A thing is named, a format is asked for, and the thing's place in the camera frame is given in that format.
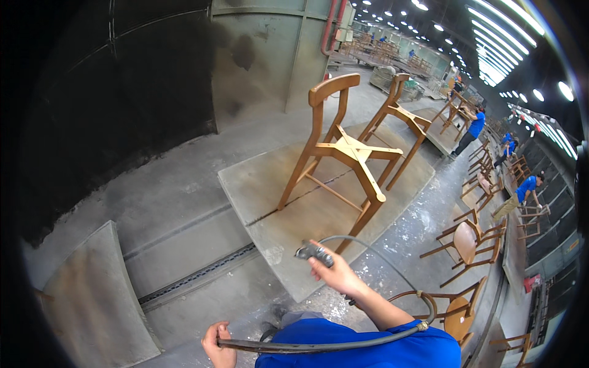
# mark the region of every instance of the air hose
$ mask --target air hose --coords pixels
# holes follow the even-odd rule
[[[350,236],[350,235],[333,235],[321,239],[318,241],[319,244],[323,244],[329,240],[334,239],[350,239],[355,241],[366,248],[372,250],[376,253],[382,260],[384,260],[389,266],[391,266],[414,290],[414,286],[411,285],[409,281],[397,270],[397,268],[389,261],[386,257],[384,257],[381,253],[376,251],[370,245],[366,244],[364,241]],[[418,292],[417,295],[425,302],[425,304],[429,308],[429,317],[421,322],[418,323],[415,327],[410,328],[407,331],[399,332],[392,334],[390,336],[379,337],[378,339],[372,340],[365,340],[365,341],[358,341],[358,342],[350,342],[350,343],[333,343],[333,344],[285,344],[285,343],[266,343],[266,342],[258,342],[258,341],[251,341],[251,340],[224,340],[219,339],[217,344],[220,347],[228,347],[231,349],[236,350],[243,350],[245,352],[253,352],[253,353],[269,353],[269,354],[313,354],[313,353],[327,353],[327,352],[338,352],[341,350],[349,350],[349,349],[358,349],[360,347],[370,347],[376,346],[381,344],[386,344],[393,342],[395,340],[402,339],[409,335],[412,335],[418,331],[424,331],[428,328],[428,326],[433,322],[435,318],[435,308],[430,299],[428,299],[428,295],[425,293]]]

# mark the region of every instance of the blue t-shirt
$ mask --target blue t-shirt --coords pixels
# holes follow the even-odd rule
[[[468,128],[468,132],[472,134],[473,137],[478,138],[478,135],[481,133],[482,127],[485,126],[485,113],[478,112],[477,119],[473,120],[471,126]]]
[[[506,149],[503,150],[503,154],[504,155],[511,155],[511,153],[514,151],[515,149],[515,143],[513,141],[509,142],[509,147],[507,147]]]
[[[517,199],[520,203],[522,203],[524,201],[525,198],[525,192],[532,191],[536,189],[536,176],[530,176],[529,178],[527,178],[526,180],[524,180],[523,183],[521,183],[521,185],[515,190],[515,192],[517,193]]]
[[[419,322],[415,320],[383,332],[355,332],[326,319],[303,319],[278,331],[272,342],[328,344],[372,340],[406,331]],[[256,360],[256,368],[459,368],[460,363],[461,350],[456,340],[430,327],[390,343],[341,352],[262,354]]]
[[[511,141],[511,134],[505,133],[505,138],[501,141],[501,143],[507,143]]]

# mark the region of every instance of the hand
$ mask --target hand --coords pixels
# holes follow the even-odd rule
[[[200,340],[204,352],[211,358],[215,368],[235,368],[237,364],[237,351],[217,345],[217,339],[231,339],[227,325],[229,325],[229,321],[213,323],[204,334],[203,339]]]
[[[314,240],[310,240],[316,246],[323,247]],[[368,288],[364,281],[352,271],[348,263],[337,253],[332,252],[327,247],[323,247],[325,253],[328,253],[333,258],[333,266],[327,268],[321,261],[315,257],[309,258],[311,265],[311,275],[315,276],[315,280],[323,280],[327,285],[342,294],[346,294],[352,298],[360,295]]]

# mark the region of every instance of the concrete floor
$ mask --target concrete floor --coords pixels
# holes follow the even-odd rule
[[[344,127],[368,122],[386,98],[379,89],[368,84],[370,71],[340,68],[332,74],[350,72],[359,72],[361,82],[350,90]],[[335,116],[337,103],[336,98],[329,98],[325,103],[325,129]],[[440,109],[444,102],[422,98],[402,105],[414,111],[428,107]],[[389,116],[385,124],[410,143],[415,140],[400,120]],[[120,175],[62,218],[38,250],[24,247],[33,285],[43,289],[72,250],[107,220],[117,223],[125,265],[137,297],[242,248],[250,240],[221,189],[218,170],[306,140],[310,128],[310,110],[228,125],[219,135],[187,142],[158,160]],[[479,141],[472,143],[456,161],[443,159],[429,141],[422,144],[419,153],[436,169],[436,174],[373,245],[389,257],[403,277],[371,252],[352,264],[358,275],[385,297],[412,287],[440,292],[441,280],[457,272],[451,270],[454,262],[446,252],[423,259],[419,255],[438,246],[435,237],[447,227],[449,214],[456,204],[467,209],[458,197],[467,174],[468,154],[480,144]],[[489,214],[501,201],[502,198],[495,198],[481,213],[484,226],[490,223]],[[489,280],[471,328],[475,337],[464,349],[463,361],[474,351],[493,312],[502,276],[501,262],[474,268],[441,290],[459,292],[485,275]],[[230,320],[229,329],[234,338],[258,339],[262,333],[261,322],[276,322],[271,314],[275,304],[292,310],[321,311],[326,318],[358,331],[375,330],[364,313],[349,307],[339,293],[329,288],[321,288],[303,302],[294,303],[263,257],[253,253],[223,268],[222,273],[206,282],[195,284],[145,310],[166,352],[137,367],[211,366],[200,346],[209,324]],[[401,299],[396,304],[411,313],[425,312],[425,306],[415,298]],[[446,307],[447,304],[439,304],[440,309]],[[239,353],[238,366],[253,366],[255,359],[256,354]]]

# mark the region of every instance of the khaki pants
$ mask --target khaki pants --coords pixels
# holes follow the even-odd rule
[[[499,208],[495,212],[492,213],[493,221],[494,222],[499,221],[501,219],[501,217],[507,215],[508,213],[513,211],[518,206],[519,206],[519,200],[517,198],[517,193],[515,193],[514,195],[511,196],[510,199],[503,202],[503,204],[501,206],[499,206]]]

